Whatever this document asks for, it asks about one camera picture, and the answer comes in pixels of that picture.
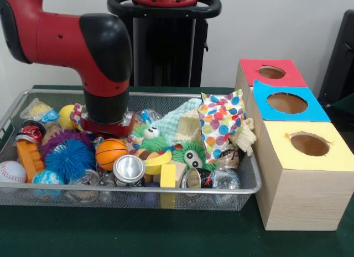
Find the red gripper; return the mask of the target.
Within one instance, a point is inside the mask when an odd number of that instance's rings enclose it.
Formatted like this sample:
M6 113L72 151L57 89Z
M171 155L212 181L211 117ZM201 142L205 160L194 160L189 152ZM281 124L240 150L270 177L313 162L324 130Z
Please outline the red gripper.
M136 115L134 112L127 112L121 121L111 124L94 122L90 119L86 109L82 109L80 117L83 130L116 138L128 137L136 122Z

